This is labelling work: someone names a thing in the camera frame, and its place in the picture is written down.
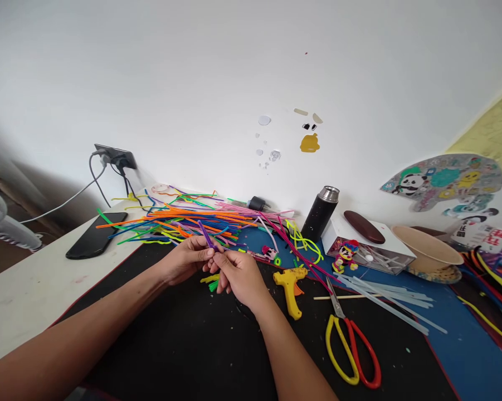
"paper bowl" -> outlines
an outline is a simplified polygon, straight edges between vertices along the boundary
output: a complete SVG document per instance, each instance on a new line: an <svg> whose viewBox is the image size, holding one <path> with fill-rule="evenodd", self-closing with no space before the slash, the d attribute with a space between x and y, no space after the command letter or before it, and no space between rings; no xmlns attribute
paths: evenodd
<svg viewBox="0 0 502 401"><path fill-rule="evenodd" d="M419 272L431 273L449 265L462 264L460 253L429 234L404 226L393 226L392 232L416 255L416 260L409 266Z"/></svg>

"thermos bottle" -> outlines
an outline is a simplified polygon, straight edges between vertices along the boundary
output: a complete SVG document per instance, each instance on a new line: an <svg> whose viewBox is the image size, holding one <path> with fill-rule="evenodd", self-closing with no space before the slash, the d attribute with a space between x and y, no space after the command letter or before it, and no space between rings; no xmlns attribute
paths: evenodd
<svg viewBox="0 0 502 401"><path fill-rule="evenodd" d="M330 216L338 204L339 193L340 191L337 188L329 187L328 185L323 187L318 196L316 196L312 209L310 209L310 213L306 218L305 225L301 230L303 238L314 242L317 242L321 238L321 234L325 230Z"/></svg>

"yellow glue gun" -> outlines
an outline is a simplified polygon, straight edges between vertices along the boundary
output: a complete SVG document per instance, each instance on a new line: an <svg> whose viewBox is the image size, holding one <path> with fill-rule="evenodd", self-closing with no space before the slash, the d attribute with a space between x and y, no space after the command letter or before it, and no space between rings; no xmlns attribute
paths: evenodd
<svg viewBox="0 0 502 401"><path fill-rule="evenodd" d="M299 320L303 313L297 307L295 296L304 294L299 287L297 287L297 280L305 278L308 270L304 267L297 267L293 269L286 269L284 272L273 273L273 280L275 284L284 287L286 295L286 304L288 305L288 313L294 320Z"/></svg>

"wall outlet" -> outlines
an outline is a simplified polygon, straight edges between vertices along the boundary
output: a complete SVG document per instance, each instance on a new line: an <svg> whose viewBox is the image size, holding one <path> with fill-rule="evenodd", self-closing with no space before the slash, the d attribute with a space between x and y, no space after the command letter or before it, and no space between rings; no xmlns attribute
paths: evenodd
<svg viewBox="0 0 502 401"><path fill-rule="evenodd" d="M124 158L124 162L121 162L121 165L123 167L128 167L131 169L136 170L138 168L137 164L135 163L134 155L132 152L128 150L123 150L123 149L117 149L117 148L112 148L110 146L106 145L99 145L95 144L95 149L96 150L105 150L108 152L108 156L110 157L110 163L115 164L115 162L118 159Z"/></svg>

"smartphone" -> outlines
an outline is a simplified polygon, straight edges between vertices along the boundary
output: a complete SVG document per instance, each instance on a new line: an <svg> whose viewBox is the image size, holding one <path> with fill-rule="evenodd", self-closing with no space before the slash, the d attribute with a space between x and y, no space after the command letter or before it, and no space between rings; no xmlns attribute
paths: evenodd
<svg viewBox="0 0 502 401"><path fill-rule="evenodd" d="M106 213L105 216L112 223L120 223L126 219L128 213ZM107 224L106 220L99 216L85 233L69 249L65 257L67 259L89 259L104 253L111 238L108 238L118 230L115 227L97 228Z"/></svg>

